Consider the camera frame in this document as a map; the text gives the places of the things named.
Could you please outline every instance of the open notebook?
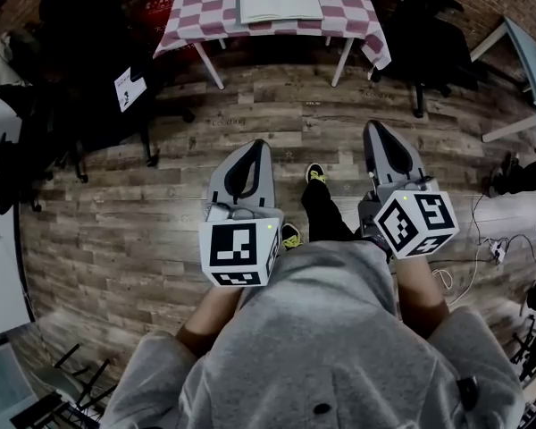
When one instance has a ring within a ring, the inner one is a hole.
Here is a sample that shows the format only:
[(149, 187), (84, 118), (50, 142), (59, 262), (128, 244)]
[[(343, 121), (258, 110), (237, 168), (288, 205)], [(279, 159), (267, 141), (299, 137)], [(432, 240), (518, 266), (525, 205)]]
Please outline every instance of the open notebook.
[(318, 0), (240, 0), (240, 21), (274, 21), (278, 19), (323, 19)]

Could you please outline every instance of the wooden floor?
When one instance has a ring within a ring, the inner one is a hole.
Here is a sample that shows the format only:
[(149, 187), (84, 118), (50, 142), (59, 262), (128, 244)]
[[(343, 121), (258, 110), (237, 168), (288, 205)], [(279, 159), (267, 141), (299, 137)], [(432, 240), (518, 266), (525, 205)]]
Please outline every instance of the wooden floor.
[[(333, 50), (326, 54), (337, 59)], [(222, 56), (216, 62), (224, 65)], [(473, 275), (478, 233), (472, 206), (480, 181), (508, 151), (524, 164), (536, 159), (536, 130), (482, 144), (482, 132), (532, 111), (506, 86), (479, 92), (454, 88), (443, 99), (427, 93), (428, 112), (413, 117), (414, 93), (405, 84), (367, 80), (367, 67), (350, 60), (336, 88), (333, 65), (265, 65), (221, 68), (220, 91), (202, 68), (181, 74), (159, 96), (189, 105), (197, 119), (155, 120), (151, 138), (160, 149), (158, 168), (147, 168), (136, 138), (87, 157), (89, 183), (71, 167), (54, 171), (41, 192), (44, 211), (23, 206), (21, 237), (29, 297), (38, 322), (13, 332), (29, 368), (55, 361), (82, 346), (71, 366), (112, 361), (119, 379), (145, 332), (176, 332), (209, 287), (200, 273), (197, 229), (213, 168), (236, 147), (264, 139), (272, 147), (277, 202), (287, 219), (306, 231), (300, 205), (306, 165), (317, 161), (329, 174), (331, 194), (345, 221), (357, 226), (356, 205), (371, 188), (364, 168), (362, 131), (370, 119), (393, 126), (415, 145), (429, 174), (451, 194), (461, 231), (433, 260), (454, 279), (448, 300)], [(536, 253), (536, 193), (484, 198), (476, 220), (485, 237), (526, 234)], [(486, 246), (480, 259), (489, 258)], [(536, 278), (524, 238), (515, 239), (503, 265), (480, 263), (461, 304), (479, 308), (500, 343), (511, 350), (521, 329), (519, 302)]]

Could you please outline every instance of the power strip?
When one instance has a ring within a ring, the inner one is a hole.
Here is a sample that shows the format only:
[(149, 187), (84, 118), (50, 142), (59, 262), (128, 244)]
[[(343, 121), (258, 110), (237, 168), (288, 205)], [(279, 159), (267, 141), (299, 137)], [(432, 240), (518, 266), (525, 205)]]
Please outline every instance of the power strip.
[(490, 253), (496, 259), (497, 264), (502, 264), (504, 258), (507, 255), (506, 250), (502, 247), (501, 241), (489, 240), (490, 242)]

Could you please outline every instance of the table leg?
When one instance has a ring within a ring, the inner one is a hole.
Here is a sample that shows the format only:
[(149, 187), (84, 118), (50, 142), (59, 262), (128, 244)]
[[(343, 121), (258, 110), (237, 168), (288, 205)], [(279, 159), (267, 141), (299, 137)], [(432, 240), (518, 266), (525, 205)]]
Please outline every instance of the table leg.
[(471, 61), (474, 62), (481, 55), (486, 53), (491, 47), (493, 47), (497, 41), (507, 34), (507, 24), (502, 22), (500, 26), (494, 30), (486, 39), (480, 43), (473, 51), (471, 52)]
[(343, 47), (343, 52), (341, 53), (341, 57), (339, 58), (338, 68), (336, 68), (336, 72), (333, 75), (333, 80), (331, 81), (331, 85), (334, 88), (338, 85), (339, 77), (341, 76), (341, 73), (343, 72), (343, 66), (346, 64), (349, 50), (351, 49), (351, 45), (353, 44), (354, 44), (353, 38), (348, 38), (346, 40), (346, 45)]
[(195, 48), (197, 49), (198, 54), (200, 55), (200, 58), (203, 59), (206, 69), (213, 77), (213, 80), (216, 83), (216, 86), (218, 86), (218, 89), (223, 90), (224, 85), (222, 84), (221, 77), (218, 76), (218, 73), (216, 72), (213, 64), (211, 63), (211, 60), (208, 58), (208, 55), (206, 55), (205, 50), (203, 49), (200, 43), (195, 43), (194, 45), (195, 45)]
[(517, 133), (522, 130), (531, 129), (532, 127), (536, 127), (536, 114), (534, 116), (530, 116), (529, 118), (522, 119), (519, 122), (515, 122), (514, 124), (507, 125), (506, 127), (503, 127), (502, 129), (498, 129), (489, 133), (485, 133), (484, 135), (482, 135), (482, 141), (484, 143), (488, 143), (489, 141), (494, 141), (495, 139), (501, 139), (502, 137), (505, 137), (506, 135), (512, 135), (513, 133)]

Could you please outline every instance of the red and white tablecloth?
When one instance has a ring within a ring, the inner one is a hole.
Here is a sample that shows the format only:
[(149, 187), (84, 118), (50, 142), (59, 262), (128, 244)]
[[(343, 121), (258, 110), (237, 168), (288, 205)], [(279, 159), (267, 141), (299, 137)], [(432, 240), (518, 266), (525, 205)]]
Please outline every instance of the red and white tablecloth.
[(322, 21), (272, 21), (242, 25), (238, 0), (175, 0), (158, 55), (190, 43), (256, 35), (360, 38), (362, 51), (382, 69), (391, 58), (371, 0), (319, 0)]

